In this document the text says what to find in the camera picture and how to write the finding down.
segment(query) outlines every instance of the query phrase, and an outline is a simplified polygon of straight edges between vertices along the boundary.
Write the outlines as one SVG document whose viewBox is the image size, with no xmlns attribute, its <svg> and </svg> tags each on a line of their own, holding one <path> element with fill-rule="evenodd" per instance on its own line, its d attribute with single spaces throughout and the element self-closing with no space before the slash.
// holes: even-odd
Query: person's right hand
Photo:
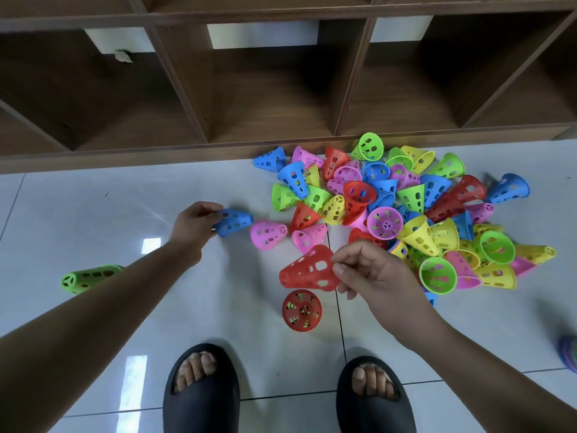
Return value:
<svg viewBox="0 0 577 433">
<path fill-rule="evenodd" d="M 359 240 L 332 256 L 339 293 L 362 296 L 380 325 L 413 349 L 420 335 L 443 322 L 408 266 L 377 245 Z"/>
</svg>

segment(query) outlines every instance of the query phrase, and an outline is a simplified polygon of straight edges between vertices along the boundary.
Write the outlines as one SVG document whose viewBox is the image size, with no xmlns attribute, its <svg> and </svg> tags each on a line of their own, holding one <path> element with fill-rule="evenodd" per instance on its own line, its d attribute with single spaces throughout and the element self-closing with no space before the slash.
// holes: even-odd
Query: black slide sandal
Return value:
<svg viewBox="0 0 577 433">
<path fill-rule="evenodd" d="M 174 386 L 182 362 L 192 353 L 206 351 L 216 360 L 216 371 L 175 394 Z M 220 346 L 201 343 L 186 351 L 170 371 L 164 390 L 164 433 L 237 433 L 240 411 L 237 372 Z"/>
<path fill-rule="evenodd" d="M 391 401 L 372 395 L 360 397 L 351 385 L 353 371 L 365 363 L 377 365 L 391 378 L 399 400 Z M 351 360 L 340 374 L 336 391 L 336 415 L 342 433 L 415 433 L 413 408 L 405 388 L 392 369 L 376 357 L 362 356 Z"/>
</svg>

